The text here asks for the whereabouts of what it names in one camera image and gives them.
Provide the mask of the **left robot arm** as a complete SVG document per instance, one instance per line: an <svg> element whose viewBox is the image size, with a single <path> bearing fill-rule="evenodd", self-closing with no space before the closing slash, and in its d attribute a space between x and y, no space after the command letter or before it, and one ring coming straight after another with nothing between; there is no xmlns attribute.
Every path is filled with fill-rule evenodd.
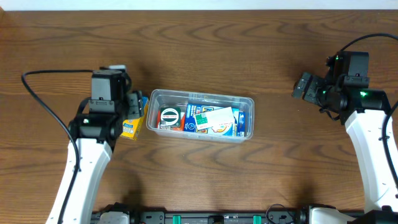
<svg viewBox="0 0 398 224"><path fill-rule="evenodd" d="M68 129L65 172L47 223L89 223L104 170L123 122L144 115L141 91L132 90L124 65L101 67L91 76L91 95L81 101Z"/></svg>

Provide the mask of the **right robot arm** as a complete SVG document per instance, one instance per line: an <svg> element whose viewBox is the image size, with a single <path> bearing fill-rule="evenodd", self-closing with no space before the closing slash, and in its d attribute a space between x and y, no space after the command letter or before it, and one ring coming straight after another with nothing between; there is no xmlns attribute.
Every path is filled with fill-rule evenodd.
<svg viewBox="0 0 398 224"><path fill-rule="evenodd" d="M325 77L305 72L292 96L319 106L340 121L356 153L363 181L365 208L353 217L329 205L309 205L294 223L397 223L397 146L393 109L383 90L369 88L369 54L338 51L327 58Z"/></svg>

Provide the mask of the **small green round-logo box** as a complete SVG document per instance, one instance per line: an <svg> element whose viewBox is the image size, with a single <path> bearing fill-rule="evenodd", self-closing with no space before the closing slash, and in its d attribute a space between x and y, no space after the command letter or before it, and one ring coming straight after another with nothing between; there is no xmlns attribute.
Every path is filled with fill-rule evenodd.
<svg viewBox="0 0 398 224"><path fill-rule="evenodd" d="M181 109L179 107L163 107L160 109L160 126L179 127Z"/></svg>

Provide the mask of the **blue Kool Fever box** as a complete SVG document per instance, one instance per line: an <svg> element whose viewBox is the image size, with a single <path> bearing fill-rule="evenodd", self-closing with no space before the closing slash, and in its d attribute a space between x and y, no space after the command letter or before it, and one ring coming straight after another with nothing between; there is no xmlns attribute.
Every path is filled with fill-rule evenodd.
<svg viewBox="0 0 398 224"><path fill-rule="evenodd" d="M220 106L206 106L199 104L188 104L185 113L185 121L183 130L192 133L212 134L219 136L235 136L245 137L246 128L246 114L244 111L237 108L232 108L234 115L234 123L221 125L219 127L212 127L208 129L198 130L195 124L194 115L198 113L205 113L207 111L214 111L222 109Z"/></svg>

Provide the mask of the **red white medicine box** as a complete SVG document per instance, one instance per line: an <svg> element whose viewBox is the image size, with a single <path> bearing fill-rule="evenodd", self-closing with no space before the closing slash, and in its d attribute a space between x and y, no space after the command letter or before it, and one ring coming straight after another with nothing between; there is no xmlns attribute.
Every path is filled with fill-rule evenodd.
<svg viewBox="0 0 398 224"><path fill-rule="evenodd" d="M160 110L158 111L157 115L157 128L158 129L166 129L166 130L172 130L172 131L183 131L184 129L184 124L185 124L185 112L181 110L181 124L179 127L167 127L167 126L160 126Z"/></svg>

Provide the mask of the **white green Panadol box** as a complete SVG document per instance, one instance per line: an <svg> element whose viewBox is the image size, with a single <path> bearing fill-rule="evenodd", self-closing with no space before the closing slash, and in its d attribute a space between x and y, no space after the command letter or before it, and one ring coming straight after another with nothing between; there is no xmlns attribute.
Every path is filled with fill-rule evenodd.
<svg viewBox="0 0 398 224"><path fill-rule="evenodd" d="M197 130L208 129L214 126L226 125L234 122L234 114L231 107L213 111L206 111L194 115Z"/></svg>

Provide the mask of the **yellow Woods syrup box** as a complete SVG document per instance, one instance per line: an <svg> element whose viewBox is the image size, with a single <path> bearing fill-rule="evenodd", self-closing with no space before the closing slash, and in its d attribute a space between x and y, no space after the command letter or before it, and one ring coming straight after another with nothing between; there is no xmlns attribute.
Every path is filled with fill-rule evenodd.
<svg viewBox="0 0 398 224"><path fill-rule="evenodd" d="M146 114L149 107L149 99L148 97L143 97L143 106L144 106L144 115L137 119L127 119L123 122L123 132L121 134L122 138L128 138L136 141L138 139L138 135L146 118Z"/></svg>

